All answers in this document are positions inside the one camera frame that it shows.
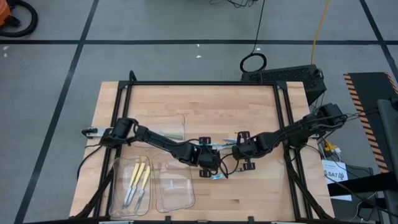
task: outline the yellow cable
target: yellow cable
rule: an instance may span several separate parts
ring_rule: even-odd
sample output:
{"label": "yellow cable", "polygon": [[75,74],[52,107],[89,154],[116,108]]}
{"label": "yellow cable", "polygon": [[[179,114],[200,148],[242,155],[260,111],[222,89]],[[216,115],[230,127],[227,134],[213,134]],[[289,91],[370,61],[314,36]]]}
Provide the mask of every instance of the yellow cable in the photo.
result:
{"label": "yellow cable", "polygon": [[330,3],[330,0],[327,0],[326,1],[326,5],[325,5],[325,9],[323,10],[323,15],[322,15],[321,21],[319,22],[317,34],[315,34],[315,38],[314,38],[313,43],[312,43],[311,64],[313,64],[313,55],[314,55],[314,52],[315,52],[315,44],[317,43],[318,34],[321,31],[321,27],[322,27],[322,24],[323,24],[323,20],[325,19],[326,12],[328,11],[329,3]]}

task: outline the black hose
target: black hose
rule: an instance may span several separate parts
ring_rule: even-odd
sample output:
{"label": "black hose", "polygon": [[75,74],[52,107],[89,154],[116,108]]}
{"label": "black hose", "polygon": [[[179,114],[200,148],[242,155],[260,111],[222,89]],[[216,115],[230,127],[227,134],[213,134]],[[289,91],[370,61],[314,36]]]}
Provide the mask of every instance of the black hose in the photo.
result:
{"label": "black hose", "polygon": [[32,14],[32,20],[30,21],[30,24],[29,24],[29,26],[26,27],[26,29],[18,31],[18,32],[6,32],[6,31],[0,30],[0,36],[23,37],[25,35],[31,34],[36,29],[37,23],[39,21],[36,10],[30,4],[28,4],[27,2],[24,2],[22,0],[14,0],[12,3],[15,5],[20,5],[22,7],[25,7]]}

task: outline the clear plastic container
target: clear plastic container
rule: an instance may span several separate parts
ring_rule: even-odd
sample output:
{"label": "clear plastic container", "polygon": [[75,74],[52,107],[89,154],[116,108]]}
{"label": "clear plastic container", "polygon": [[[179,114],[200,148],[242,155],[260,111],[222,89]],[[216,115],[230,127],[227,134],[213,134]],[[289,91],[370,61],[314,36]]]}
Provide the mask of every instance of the clear plastic container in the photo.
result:
{"label": "clear plastic container", "polygon": [[170,212],[195,204],[190,166],[162,152],[152,158],[156,194],[156,210]]}
{"label": "clear plastic container", "polygon": [[[132,195],[131,203],[125,207],[124,201],[126,198],[126,194],[129,192],[131,177],[135,166],[138,166],[137,173],[141,166],[143,166],[144,168],[141,176],[139,177],[139,182],[136,185],[136,190]],[[148,180],[143,189],[144,191],[142,194],[141,203],[137,207],[137,202],[141,194],[145,174],[146,172],[148,172],[148,167],[151,168],[149,158],[146,156],[135,156],[131,159],[126,159],[122,157],[116,159],[113,162],[113,169],[115,173],[113,182],[112,205],[109,208],[109,214],[111,218],[130,218],[145,215],[148,212],[150,206],[151,174],[149,174]]]}
{"label": "clear plastic container", "polygon": [[[181,142],[185,140],[185,117],[182,114],[170,116],[136,116],[140,125],[143,125],[149,130],[170,138],[173,141]],[[133,143],[137,147],[153,148],[150,144],[136,141]]]}

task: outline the wooden table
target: wooden table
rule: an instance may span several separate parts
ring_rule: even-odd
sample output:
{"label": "wooden table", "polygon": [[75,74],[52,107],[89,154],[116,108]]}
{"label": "wooden table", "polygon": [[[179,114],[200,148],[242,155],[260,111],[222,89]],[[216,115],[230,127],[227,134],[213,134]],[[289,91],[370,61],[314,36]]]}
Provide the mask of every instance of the wooden table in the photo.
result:
{"label": "wooden table", "polygon": [[[117,82],[102,83],[92,126],[109,126],[111,123],[117,86]],[[303,85],[292,82],[287,83],[287,86],[294,120],[299,120],[309,113]],[[287,124],[282,92],[279,95]],[[209,136],[212,142],[218,143],[224,142],[223,138],[235,138],[238,131],[250,131],[255,135],[279,129],[271,86],[133,86],[128,117],[134,118],[140,114],[183,114],[186,139]],[[98,141],[91,139],[88,145]],[[308,144],[317,146],[314,140]],[[92,150],[86,149],[85,156]],[[70,215],[77,214],[98,188],[104,152],[104,149],[97,152],[82,167]],[[151,158],[153,153],[159,152],[160,149],[146,151],[134,146],[123,146],[122,157],[146,154]],[[172,220],[246,221],[248,216],[254,216],[256,221],[294,221],[282,155],[280,144],[267,156],[253,160],[256,170],[235,173],[228,180],[201,178],[198,176],[199,169],[194,167],[192,178],[196,203],[193,207],[159,213],[152,195],[149,212],[135,220],[164,220],[166,215],[170,215]],[[319,154],[308,147],[302,149],[301,155],[309,191],[325,211],[334,216]],[[232,157],[226,159],[228,167],[233,167],[235,162]],[[302,194],[299,189],[297,192],[301,216],[304,217]],[[102,215],[107,196],[103,196]]]}

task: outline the orange vacuum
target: orange vacuum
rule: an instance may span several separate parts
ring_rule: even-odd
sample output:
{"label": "orange vacuum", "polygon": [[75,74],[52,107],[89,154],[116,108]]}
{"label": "orange vacuum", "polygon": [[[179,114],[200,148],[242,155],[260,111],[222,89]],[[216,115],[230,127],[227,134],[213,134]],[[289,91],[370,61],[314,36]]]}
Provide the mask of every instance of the orange vacuum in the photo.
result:
{"label": "orange vacuum", "polygon": [[[11,10],[16,5],[25,7],[32,14],[32,20],[24,30],[16,32],[3,31],[2,28],[5,26],[11,26],[15,28],[20,26],[20,20],[11,15]],[[22,37],[31,34],[36,29],[37,22],[37,12],[30,4],[21,0],[0,0],[0,36]]]}

